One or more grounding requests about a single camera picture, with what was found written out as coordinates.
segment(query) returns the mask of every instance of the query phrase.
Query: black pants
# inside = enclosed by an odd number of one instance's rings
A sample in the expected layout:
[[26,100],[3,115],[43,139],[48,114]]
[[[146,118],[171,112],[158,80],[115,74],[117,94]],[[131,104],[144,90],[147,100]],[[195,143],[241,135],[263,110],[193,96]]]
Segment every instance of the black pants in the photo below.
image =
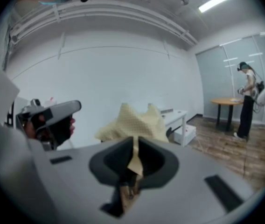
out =
[[240,115],[240,126],[237,135],[240,138],[248,137],[253,119],[254,100],[251,96],[244,97],[244,105]]

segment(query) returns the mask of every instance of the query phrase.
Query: wooden table top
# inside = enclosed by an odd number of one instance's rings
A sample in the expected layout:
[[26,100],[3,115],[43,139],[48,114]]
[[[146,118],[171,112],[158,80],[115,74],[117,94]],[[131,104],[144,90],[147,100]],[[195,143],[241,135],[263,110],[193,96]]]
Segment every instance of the wooden table top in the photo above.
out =
[[243,99],[240,99],[239,102],[230,101],[231,99],[233,99],[233,97],[216,98],[216,99],[212,99],[211,102],[214,104],[218,104],[218,105],[240,105],[244,102]]

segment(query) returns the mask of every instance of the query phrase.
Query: white shirt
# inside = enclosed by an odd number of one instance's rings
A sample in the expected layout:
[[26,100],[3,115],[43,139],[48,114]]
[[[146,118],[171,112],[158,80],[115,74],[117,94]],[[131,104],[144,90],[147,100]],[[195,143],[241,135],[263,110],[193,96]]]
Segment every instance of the white shirt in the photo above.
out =
[[[254,74],[254,72],[252,70],[248,70],[246,72],[246,77],[247,77],[247,82],[246,82],[246,86],[245,87],[248,87],[250,85],[250,81],[249,81],[250,77],[253,79],[254,85],[256,84],[256,77],[255,77],[255,74]],[[244,95],[251,96],[251,91],[252,90],[244,92]]]

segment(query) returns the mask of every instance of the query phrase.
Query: white wall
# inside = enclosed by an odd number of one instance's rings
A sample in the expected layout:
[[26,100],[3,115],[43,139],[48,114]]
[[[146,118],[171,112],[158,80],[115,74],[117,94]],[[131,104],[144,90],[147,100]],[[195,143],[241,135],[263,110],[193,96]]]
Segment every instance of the white wall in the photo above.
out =
[[[220,44],[231,42],[233,40],[243,38],[250,35],[255,35],[260,32],[265,31],[265,18],[258,18],[254,20],[244,21],[239,23],[235,26],[227,27],[223,30],[218,31],[215,34],[212,34],[201,41],[191,48],[188,51],[189,61],[193,65],[194,69],[197,69],[199,72],[199,66],[196,59],[196,54],[205,51],[207,49],[213,48]],[[204,107],[203,107],[203,90],[202,90],[202,81],[201,79],[198,81],[198,86],[196,88],[199,92],[198,97],[201,97],[201,100],[198,101],[197,111],[200,114],[203,114]]]
[[[60,36],[65,45],[60,59]],[[122,102],[145,111],[160,108],[197,114],[201,100],[198,69],[189,63],[182,41],[150,25],[109,18],[77,18],[49,25],[20,42],[7,75],[20,97],[80,100],[74,115],[74,146],[94,144],[93,136],[116,118]]]

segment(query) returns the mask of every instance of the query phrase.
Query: round table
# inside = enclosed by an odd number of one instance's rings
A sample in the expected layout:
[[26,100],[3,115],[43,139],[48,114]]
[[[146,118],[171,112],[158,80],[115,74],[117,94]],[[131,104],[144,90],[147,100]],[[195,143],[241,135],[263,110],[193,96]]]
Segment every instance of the round table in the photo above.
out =
[[238,98],[228,97],[228,98],[216,98],[216,99],[211,100],[212,103],[218,105],[216,127],[219,127],[219,124],[220,124],[221,106],[222,105],[228,105],[229,106],[228,122],[227,122],[227,125],[225,128],[225,131],[230,130],[231,121],[232,121],[232,114],[233,114],[233,106],[241,105],[244,102],[243,99],[239,99],[239,102],[231,101],[231,99],[238,99]]

